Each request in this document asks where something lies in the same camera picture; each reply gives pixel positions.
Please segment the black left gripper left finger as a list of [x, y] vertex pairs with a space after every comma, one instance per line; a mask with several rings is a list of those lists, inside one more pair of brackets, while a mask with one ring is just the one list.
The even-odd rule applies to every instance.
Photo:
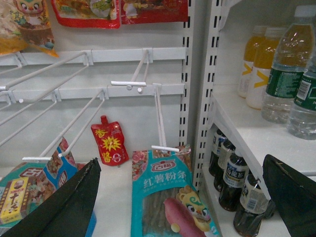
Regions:
[[5, 237], [90, 237], [101, 167], [94, 158], [39, 207], [6, 231]]

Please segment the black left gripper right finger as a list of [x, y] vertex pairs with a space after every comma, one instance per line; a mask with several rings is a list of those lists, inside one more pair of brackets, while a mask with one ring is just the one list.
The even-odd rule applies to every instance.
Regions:
[[263, 178], [272, 201], [292, 237], [316, 235], [316, 182], [267, 154]]

